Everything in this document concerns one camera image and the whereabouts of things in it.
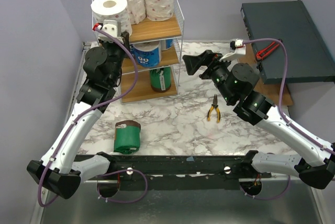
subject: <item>cable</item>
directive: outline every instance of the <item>cable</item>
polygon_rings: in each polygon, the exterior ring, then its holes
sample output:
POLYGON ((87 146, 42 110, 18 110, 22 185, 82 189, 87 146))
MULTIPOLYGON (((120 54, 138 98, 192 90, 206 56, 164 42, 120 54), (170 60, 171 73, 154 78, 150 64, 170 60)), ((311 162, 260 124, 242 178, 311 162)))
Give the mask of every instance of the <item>cable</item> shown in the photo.
MULTIPOLYGON (((136 84, 136 82, 137 82, 137 79, 138 79, 138 69, 137 69, 137 64, 136 64, 136 61, 135 61, 135 59, 133 58, 132 54, 128 51, 128 49, 127 49, 125 46, 123 46, 122 43, 121 43, 118 39, 112 37, 110 34, 104 32, 104 31, 102 31, 102 30, 100 30, 100 29, 98 29, 98 28, 94 28, 94 30, 97 31, 97 32, 99 32, 99 33, 101 33, 101 34, 103 34, 103 35, 105 35, 106 37, 110 38, 114 43, 116 43, 117 45, 119 45, 119 46, 121 47, 121 49, 124 50, 124 52, 128 55, 129 59, 132 61, 132 64, 134 65, 135 79, 134 79, 133 84, 132 84, 132 85, 129 87, 129 89, 127 89, 123 94, 121 94, 120 96, 115 97, 115 98, 113 98, 113 99, 110 99, 110 100, 108 100, 108 101, 105 101, 105 102, 103 102, 103 103, 100 103, 100 104, 98 104, 98 105, 92 106, 92 107, 90 107, 89 109, 83 111, 82 113, 80 113, 80 114, 73 120, 74 123, 77 123, 77 122, 78 122, 78 121, 79 121, 79 120, 80 120, 86 113, 88 113, 89 111, 95 110, 95 109, 97 109, 97 108, 99 108, 99 107, 101 107, 101 106, 104 106, 104 105, 108 105, 108 104, 110 104, 110 103, 112 103, 112 102, 114 102, 114 101, 116 101, 116 100, 119 100, 120 98, 126 96, 126 95, 127 95, 133 88, 134 88, 134 86, 135 86, 135 84, 136 84)), ((43 173, 42 173, 42 175, 41 175, 40 182, 38 183, 38 190, 37 190, 37 201, 38 201, 38 204, 39 204, 41 207, 48 207, 48 206, 50 206, 50 205, 56 200, 56 198, 58 197, 58 195, 56 195, 54 198, 52 198, 52 199, 51 199, 48 203, 46 203, 46 204, 44 204, 44 203, 42 202, 42 196, 41 196, 41 194, 42 194, 43 181, 44 181, 44 178, 45 178, 45 176, 46 176, 46 174, 47 174, 47 171, 49 170, 49 168, 50 168, 50 166, 51 166, 51 164, 52 164, 52 160, 56 157, 58 151, 59 151, 60 148, 62 147, 63 142, 65 141, 66 137, 68 136, 68 134, 69 134, 70 131, 72 130, 73 126, 74 126, 74 125, 70 125, 70 126, 67 128, 66 132, 64 133, 64 135, 62 136, 61 140, 59 141, 59 144, 58 144, 57 147, 55 148, 55 150, 54 150, 52 156, 50 157, 49 162, 47 163, 47 165, 46 165, 46 167, 44 168, 43 173)))
POLYGON ((135 203, 135 202, 138 202, 139 200, 143 199, 143 197, 145 197, 145 195, 148 192, 148 180, 147 180, 146 176, 141 171, 134 170, 134 169, 124 169, 124 170, 119 170, 119 171, 112 172, 112 173, 106 173, 106 174, 100 175, 99 177, 106 177, 106 176, 110 176, 110 175, 114 175, 114 174, 120 174, 120 173, 123 173, 123 172, 131 172, 131 171, 134 171, 136 173, 141 174, 142 177, 144 178, 145 183, 146 183, 146 187, 144 188, 144 192, 143 192, 143 194, 140 197, 138 197, 137 199, 129 200, 129 201, 123 201, 123 200, 118 200, 118 199, 105 198, 105 197, 101 196, 100 185, 98 185, 98 193, 99 193, 98 199, 102 198, 102 199, 105 199, 106 202, 110 201, 110 202, 124 203, 124 204, 135 203))
POLYGON ((244 189, 242 188, 242 186, 240 186, 240 189, 241 189, 242 192, 244 192, 244 195, 246 195, 246 196, 248 196, 250 198, 253 198, 253 199, 258 199, 258 200, 274 200, 274 199, 279 199, 280 197, 282 197, 289 190, 290 186, 291 186, 291 176, 288 176, 286 188, 280 194, 278 194, 277 196, 273 196, 273 197, 270 197, 270 198, 261 198, 261 197, 256 197, 254 195, 247 194, 244 191, 244 189))
MULTIPOLYGON (((283 99, 283 92, 284 92, 284 86, 285 86, 285 80, 286 80, 286 74, 287 74, 287 66, 288 66, 288 63, 287 63, 288 62, 288 57, 287 57, 287 52, 286 52, 285 46, 283 45, 282 42, 280 42, 279 40, 274 39, 274 38, 262 38, 262 39, 255 39, 255 40, 250 40, 250 41, 244 41, 243 44, 254 43, 254 42, 263 42, 263 41, 274 41, 274 42, 279 43, 280 46, 282 47, 283 51, 284 51, 284 54, 285 54, 284 72, 283 72, 283 78, 282 78, 281 88, 280 88, 280 92, 279 92, 278 111, 279 111, 279 114, 284 119, 284 121, 286 123, 289 123, 290 120, 286 118, 286 115, 282 111, 282 99, 283 99)), ((302 135, 306 139, 308 139, 310 142, 312 142, 313 144, 315 144, 316 146, 324 149, 325 151, 329 152, 332 155, 335 155, 335 152, 333 150, 330 150, 329 148, 324 148, 324 146, 322 144, 320 144, 318 141, 316 141, 315 139, 313 139, 310 135, 308 135, 308 134, 304 133, 303 131, 301 131, 298 127, 296 127, 294 125, 294 123, 289 124, 289 126, 292 127, 300 135, 302 135)))

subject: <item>floor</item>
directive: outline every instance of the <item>floor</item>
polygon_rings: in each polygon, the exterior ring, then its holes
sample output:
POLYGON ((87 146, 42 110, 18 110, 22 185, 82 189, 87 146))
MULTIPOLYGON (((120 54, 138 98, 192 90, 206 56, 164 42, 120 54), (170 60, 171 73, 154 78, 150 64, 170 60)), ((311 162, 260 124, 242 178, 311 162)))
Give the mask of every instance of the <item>floor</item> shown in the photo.
MULTIPOLYGON (((183 54, 200 54, 206 49, 226 53, 226 43, 185 42, 183 54)), ((206 114, 218 94, 212 81, 188 76, 181 65, 179 93, 176 96, 131 104, 110 104, 82 144, 80 154, 113 152, 115 123, 135 120, 141 124, 141 148, 136 155, 242 155, 249 150, 276 154, 295 153, 264 130, 242 121, 219 95, 221 122, 208 122, 206 114)))

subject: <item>shelf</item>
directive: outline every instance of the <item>shelf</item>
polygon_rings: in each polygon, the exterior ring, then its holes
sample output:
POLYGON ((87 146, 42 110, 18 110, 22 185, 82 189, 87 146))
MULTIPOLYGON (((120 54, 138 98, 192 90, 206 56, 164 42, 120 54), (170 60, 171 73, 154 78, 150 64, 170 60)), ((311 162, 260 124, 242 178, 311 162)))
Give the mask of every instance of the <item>shelf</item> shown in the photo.
MULTIPOLYGON (((178 59, 177 53, 174 49, 174 46, 172 46, 168 50, 162 51, 162 60, 155 67, 145 68, 145 67, 142 67, 138 64, 137 68, 138 68, 139 71, 145 71, 145 70, 156 69, 158 67, 168 66, 168 65, 177 64, 177 63, 179 63, 179 59, 178 59)), ((124 59, 124 62, 122 64, 122 74, 127 74, 127 73, 131 73, 131 72, 134 72, 134 66, 132 65, 131 60, 130 59, 124 59)))
MULTIPOLYGON (((252 51, 250 44, 247 45, 247 52, 245 56, 239 58, 239 62, 248 63, 249 65, 256 64, 255 55, 252 51)), ((280 84, 264 84, 262 79, 260 79, 255 87, 255 91, 262 93, 263 95, 271 99, 276 105, 278 105, 280 86, 280 84)), ((283 105, 293 105, 292 98, 286 86, 284 87, 283 93, 283 105)))
POLYGON ((145 18, 139 24, 131 25, 130 43, 154 41, 182 35, 176 15, 165 21, 151 21, 145 18))
MULTIPOLYGON (((122 103, 131 103, 158 97, 177 95, 174 83, 173 69, 171 69, 171 88, 167 92, 155 92, 150 85, 149 71, 138 73, 138 81, 132 91, 122 98, 122 103)), ((135 74, 122 75, 121 93, 124 93, 133 83, 135 74)))

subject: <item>white label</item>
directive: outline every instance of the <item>white label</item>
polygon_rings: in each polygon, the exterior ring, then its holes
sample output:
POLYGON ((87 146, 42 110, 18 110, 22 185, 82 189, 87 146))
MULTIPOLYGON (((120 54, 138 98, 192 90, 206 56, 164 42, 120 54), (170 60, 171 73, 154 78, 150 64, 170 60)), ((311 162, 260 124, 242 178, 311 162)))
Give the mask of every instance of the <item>white label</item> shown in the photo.
POLYGON ((163 76, 163 71, 161 71, 161 73, 159 74, 159 81, 161 82, 161 90, 164 91, 165 90, 165 79, 163 76))

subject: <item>green cylinder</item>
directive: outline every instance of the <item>green cylinder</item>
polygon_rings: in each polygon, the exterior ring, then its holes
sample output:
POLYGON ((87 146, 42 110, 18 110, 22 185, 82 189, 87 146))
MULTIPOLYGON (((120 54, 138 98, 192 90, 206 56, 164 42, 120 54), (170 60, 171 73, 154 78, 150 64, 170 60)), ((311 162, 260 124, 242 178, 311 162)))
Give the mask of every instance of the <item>green cylinder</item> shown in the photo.
POLYGON ((115 124, 114 152, 132 154, 140 149, 141 125, 133 120, 115 124))
POLYGON ((151 88, 155 92, 166 92, 171 88, 171 68, 150 70, 151 88))

